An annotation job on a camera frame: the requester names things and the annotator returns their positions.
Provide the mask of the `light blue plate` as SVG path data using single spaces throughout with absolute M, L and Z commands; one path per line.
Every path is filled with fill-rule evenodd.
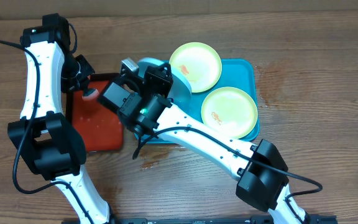
M 144 77 L 147 67 L 156 67 L 162 65 L 163 63 L 165 63 L 165 61 L 151 57 L 140 59 L 137 62 L 139 67 L 139 76 Z M 173 76 L 173 85 L 167 97 L 171 98 L 173 103 L 183 111 L 188 110 L 192 93 L 191 85 L 186 77 L 173 66 L 171 66 L 171 72 Z

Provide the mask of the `yellow-green plate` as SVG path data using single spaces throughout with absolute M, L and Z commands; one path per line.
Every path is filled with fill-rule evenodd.
M 217 51 L 201 42 L 179 46 L 169 63 L 188 80 L 193 93 L 211 89 L 221 77 L 223 65 Z
M 245 91 L 225 86 L 213 90 L 201 105 L 202 122 L 229 137 L 250 134 L 258 120 L 255 101 Z

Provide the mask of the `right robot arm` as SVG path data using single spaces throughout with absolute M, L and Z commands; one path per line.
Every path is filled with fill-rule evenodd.
M 291 174 L 274 144 L 262 140 L 255 145 L 218 133 L 177 106 L 175 92 L 191 93 L 190 84 L 169 63 L 139 68 L 125 60 L 98 101 L 133 133 L 185 146 L 218 165 L 237 181 L 236 196 L 268 212 L 274 223 L 310 222 L 291 200 Z

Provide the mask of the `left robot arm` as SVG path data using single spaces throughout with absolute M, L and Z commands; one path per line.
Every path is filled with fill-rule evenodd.
M 85 167 L 82 137 L 66 120 L 62 94 L 88 88 L 93 68 L 70 46 L 73 26 L 59 14 L 42 18 L 42 25 L 24 29 L 18 49 L 27 60 L 27 88 L 20 119 L 7 133 L 17 149 L 12 169 L 15 188 L 34 194 L 56 186 L 78 215 L 78 223 L 111 223 L 108 203 L 101 198 Z

